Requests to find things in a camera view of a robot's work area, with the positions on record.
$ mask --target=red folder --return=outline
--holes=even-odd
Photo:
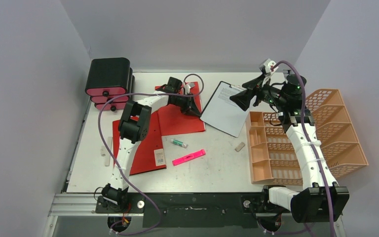
[[[113,121],[113,144],[114,156],[118,155],[118,148],[120,146],[120,132],[118,125],[120,121]],[[131,166],[130,175],[140,174],[152,170],[165,169],[166,165],[156,166],[154,151],[162,149],[162,137],[160,135],[159,116],[158,112],[154,112],[151,116],[149,124],[149,133],[146,138],[140,143],[134,156],[133,164]]]
[[[197,94],[200,91],[198,82],[194,82],[194,84],[195,87],[191,88],[191,93]],[[199,95],[195,97],[195,103],[201,111],[201,100]],[[158,112],[162,136],[205,131],[205,124],[200,118],[182,114],[180,107],[178,106],[164,106],[160,108]]]

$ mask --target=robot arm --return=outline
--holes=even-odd
[[[167,84],[157,89],[154,94],[158,96],[146,97],[138,101],[128,101],[121,116],[120,146],[118,150],[118,163],[124,176],[128,179],[131,165],[140,143],[146,138],[149,132],[151,114],[159,108],[173,104],[181,108],[183,114],[200,117],[193,97],[182,97],[167,95],[178,94],[181,91],[182,82],[176,78],[169,78]],[[184,86],[184,94],[190,94],[192,83]],[[114,204],[119,205],[120,209],[128,204],[127,200],[128,183],[123,179],[118,166],[115,164],[109,183],[102,189],[102,196]]]
[[[301,126],[302,92],[300,83],[294,75],[287,76],[281,89],[270,85],[270,77],[274,61],[265,60],[260,69],[262,75],[258,78],[246,82],[242,87],[246,90],[230,97],[244,111],[249,108],[254,96],[256,100],[254,106],[260,102],[265,102],[278,111],[278,119],[284,132],[293,144],[297,160],[303,177],[303,191],[295,192],[283,186],[264,186],[263,192],[268,193],[270,204],[264,201],[264,205],[278,205],[290,210],[296,222],[327,222],[329,221],[329,209],[325,185],[319,166],[318,159],[323,165],[323,171],[330,187],[330,195],[333,200],[334,219],[337,220],[346,202],[349,199],[349,192],[346,187],[339,187],[336,179],[330,170],[320,149],[321,142],[316,136],[316,127],[311,112],[306,108],[304,124],[311,141],[306,140]],[[316,157],[311,144],[317,150]]]

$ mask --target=glue stick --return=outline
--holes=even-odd
[[[171,143],[174,144],[174,145],[177,145],[177,146],[180,146],[180,147],[183,147],[183,148],[187,148],[188,144],[187,143],[183,143],[181,141],[178,141],[176,139],[171,139]]]

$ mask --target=clipboard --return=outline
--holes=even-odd
[[[229,99],[244,88],[221,81],[208,100],[201,120],[233,137],[238,137],[245,124],[249,110],[243,111]]]

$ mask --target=eraser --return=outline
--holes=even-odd
[[[240,152],[240,150],[245,147],[245,143],[241,142],[234,150],[237,152]]]

